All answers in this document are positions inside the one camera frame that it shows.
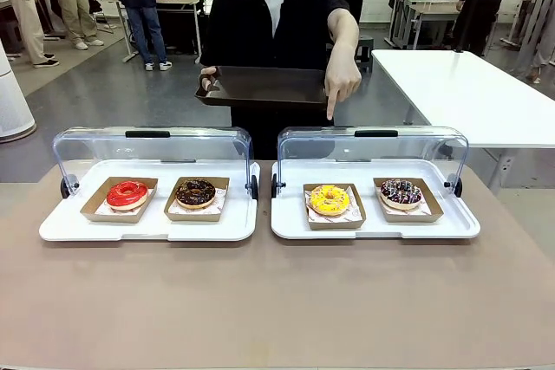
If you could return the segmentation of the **person's left hand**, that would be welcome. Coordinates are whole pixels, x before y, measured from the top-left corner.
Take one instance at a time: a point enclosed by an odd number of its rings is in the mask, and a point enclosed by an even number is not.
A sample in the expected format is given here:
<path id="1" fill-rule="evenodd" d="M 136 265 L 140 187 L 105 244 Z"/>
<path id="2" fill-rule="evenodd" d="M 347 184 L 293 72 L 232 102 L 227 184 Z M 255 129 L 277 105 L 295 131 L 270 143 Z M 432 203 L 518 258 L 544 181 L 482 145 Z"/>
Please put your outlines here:
<path id="1" fill-rule="evenodd" d="M 327 119 L 332 120 L 338 102 L 348 99 L 359 87 L 362 77 L 355 62 L 355 49 L 347 43 L 336 43 L 325 72 Z"/>

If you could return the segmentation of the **person's right hand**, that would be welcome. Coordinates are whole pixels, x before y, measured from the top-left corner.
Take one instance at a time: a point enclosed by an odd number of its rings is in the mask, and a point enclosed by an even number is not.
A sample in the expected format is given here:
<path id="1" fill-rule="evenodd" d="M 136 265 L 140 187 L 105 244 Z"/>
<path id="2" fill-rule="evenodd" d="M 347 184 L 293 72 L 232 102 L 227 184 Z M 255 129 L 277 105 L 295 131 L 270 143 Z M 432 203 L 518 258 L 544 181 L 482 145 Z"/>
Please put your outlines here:
<path id="1" fill-rule="evenodd" d="M 199 74 L 199 85 L 203 90 L 209 91 L 211 85 L 215 82 L 218 69 L 216 67 L 202 68 Z"/>

